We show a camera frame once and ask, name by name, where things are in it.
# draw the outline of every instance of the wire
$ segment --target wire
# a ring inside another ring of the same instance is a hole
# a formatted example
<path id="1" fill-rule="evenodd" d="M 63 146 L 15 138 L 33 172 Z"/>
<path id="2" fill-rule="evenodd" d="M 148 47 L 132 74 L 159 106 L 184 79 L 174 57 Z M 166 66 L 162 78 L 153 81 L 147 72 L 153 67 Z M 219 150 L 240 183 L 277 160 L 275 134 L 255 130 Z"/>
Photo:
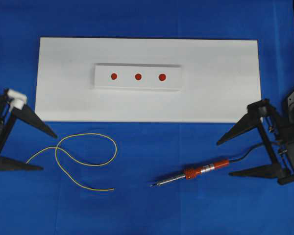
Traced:
<path id="1" fill-rule="evenodd" d="M 87 163 L 83 163 L 79 160 L 77 160 L 76 158 L 74 158 L 71 154 L 69 154 L 66 150 L 64 150 L 63 148 L 59 147 L 59 145 L 64 141 L 64 140 L 67 140 L 69 138 L 72 138 L 72 137 L 78 137 L 78 136 L 88 136 L 88 135 L 93 135 L 93 136 L 100 136 L 100 137 L 104 137 L 106 139 L 109 139 L 114 147 L 115 147 L 115 151 L 114 151 L 114 154 L 113 156 L 106 162 L 104 163 L 101 163 L 101 164 L 87 164 Z M 57 151 L 58 149 L 61 150 L 62 152 L 64 152 L 66 155 L 68 155 L 71 159 L 73 159 L 75 162 L 79 163 L 79 164 L 82 164 L 82 165 L 86 165 L 86 166 L 103 166 L 103 165 L 107 165 L 109 164 L 110 162 L 112 162 L 116 155 L 117 155 L 117 152 L 118 152 L 118 147 L 117 147 L 117 143 L 109 136 L 106 136 L 106 135 L 103 135 L 103 134 L 99 134 L 99 133 L 84 133 L 84 134 L 75 134 L 75 135 L 69 135 L 69 136 L 66 136 L 64 138 L 62 138 L 58 144 L 56 146 L 50 146 L 50 147 L 46 147 L 42 150 L 40 150 L 39 152 L 35 153 L 33 156 L 31 156 L 27 162 L 29 163 L 33 158 L 35 158 L 37 155 L 41 154 L 42 152 L 48 150 L 48 149 L 54 149 L 54 157 L 55 157 L 55 160 L 58 164 L 58 166 L 60 167 L 60 169 L 75 183 L 77 184 L 78 186 L 80 186 L 81 188 L 85 188 L 85 189 L 88 189 L 88 190 L 91 190 L 91 191 L 112 191 L 114 190 L 115 188 L 90 188 L 90 187 L 87 187 L 87 186 L 84 186 L 82 184 L 80 184 L 79 182 L 77 182 L 68 172 L 67 170 L 65 170 L 62 165 L 60 164 L 59 162 L 59 159 L 58 159 L 58 156 L 57 156 Z"/>
<path id="2" fill-rule="evenodd" d="M 277 142 L 271 142 L 271 144 L 274 144 L 274 145 L 279 145 Z M 239 161 L 241 161 L 241 160 L 243 160 L 245 157 L 247 157 L 247 155 L 252 151 L 252 150 L 254 150 L 255 148 L 258 148 L 258 147 L 260 147 L 260 146 L 263 146 L 264 145 L 264 143 L 257 143 L 257 144 L 255 144 L 255 145 L 253 145 L 252 147 L 250 147 L 249 149 L 248 149 L 248 151 L 242 156 L 242 157 L 240 157 L 240 158 L 236 158 L 236 159 L 231 159 L 231 160 L 229 160 L 229 162 L 230 163 L 237 163 L 237 162 L 239 162 Z"/>

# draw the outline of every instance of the red handle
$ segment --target red handle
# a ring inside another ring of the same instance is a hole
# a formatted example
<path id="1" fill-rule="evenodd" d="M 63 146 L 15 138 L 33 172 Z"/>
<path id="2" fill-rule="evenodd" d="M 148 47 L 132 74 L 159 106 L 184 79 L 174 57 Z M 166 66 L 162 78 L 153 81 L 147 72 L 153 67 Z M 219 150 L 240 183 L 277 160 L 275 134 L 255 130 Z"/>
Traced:
<path id="1" fill-rule="evenodd" d="M 216 170 L 216 169 L 220 169 L 220 168 L 223 168 L 228 165 L 229 165 L 229 160 L 224 159 L 219 162 L 211 163 L 209 165 L 200 166 L 196 169 L 193 169 L 193 168 L 186 169 L 186 170 L 184 170 L 184 174 L 186 176 L 186 179 L 190 180 L 190 179 L 196 178 L 196 176 L 201 175 L 203 173 L 206 173 L 206 172 L 209 172 L 212 170 Z"/>

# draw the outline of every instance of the blue table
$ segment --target blue table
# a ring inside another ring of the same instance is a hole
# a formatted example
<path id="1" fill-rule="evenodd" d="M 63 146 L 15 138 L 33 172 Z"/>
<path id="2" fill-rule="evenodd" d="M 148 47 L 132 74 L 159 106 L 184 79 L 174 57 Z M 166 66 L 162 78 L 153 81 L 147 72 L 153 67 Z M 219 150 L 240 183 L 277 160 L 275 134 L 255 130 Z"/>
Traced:
<path id="1" fill-rule="evenodd" d="M 18 90 L 32 108 L 43 36 L 258 40 L 262 96 L 281 110 L 294 88 L 291 0 L 0 0 L 0 92 Z M 294 235 L 294 183 L 228 176 L 269 163 L 264 148 L 197 180 L 149 187 L 184 165 L 243 152 L 261 141 L 255 130 L 217 147 L 233 124 L 48 124 L 60 138 L 84 132 L 112 136 L 120 151 L 111 164 L 89 168 L 65 156 L 61 162 L 79 181 L 116 190 L 78 188 L 49 150 L 33 160 L 44 171 L 0 172 L 0 234 Z M 25 161 L 55 143 L 18 121 L 2 155 Z M 113 153 L 108 141 L 91 137 L 63 147 L 90 162 Z"/>

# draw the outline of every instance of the red dot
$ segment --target red dot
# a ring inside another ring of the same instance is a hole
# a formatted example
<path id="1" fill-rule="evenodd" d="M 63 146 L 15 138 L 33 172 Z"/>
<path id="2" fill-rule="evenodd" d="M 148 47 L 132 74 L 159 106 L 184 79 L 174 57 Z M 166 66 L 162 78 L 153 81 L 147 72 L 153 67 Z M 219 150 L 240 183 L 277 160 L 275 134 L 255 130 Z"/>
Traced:
<path id="1" fill-rule="evenodd" d="M 159 75 L 159 80 L 160 81 L 163 82 L 165 79 L 166 79 L 166 75 L 164 73 L 162 73 L 162 74 Z"/>
<path id="2" fill-rule="evenodd" d="M 116 79 L 117 79 L 117 77 L 118 77 L 118 76 L 117 76 L 117 74 L 116 74 L 116 73 L 113 73 L 113 74 L 111 74 L 111 79 L 112 79 L 112 80 L 116 80 Z"/>
<path id="3" fill-rule="evenodd" d="M 141 80 L 141 79 L 142 79 L 142 75 L 141 75 L 140 73 L 136 74 L 136 75 L 135 75 L 135 79 L 136 79 L 137 81 Z"/>

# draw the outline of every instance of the white block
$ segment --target white block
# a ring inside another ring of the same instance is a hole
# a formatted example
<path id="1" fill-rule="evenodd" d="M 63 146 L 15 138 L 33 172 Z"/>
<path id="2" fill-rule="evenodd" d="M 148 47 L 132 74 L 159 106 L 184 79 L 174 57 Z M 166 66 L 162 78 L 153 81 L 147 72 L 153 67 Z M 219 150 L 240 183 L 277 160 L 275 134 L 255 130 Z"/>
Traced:
<path id="1" fill-rule="evenodd" d="M 176 92 L 95 89 L 95 64 L 179 65 Z M 237 122 L 261 99 L 257 41 L 41 38 L 44 121 Z"/>
<path id="2" fill-rule="evenodd" d="M 95 88 L 150 91 L 182 89 L 181 67 L 177 65 L 96 64 Z"/>

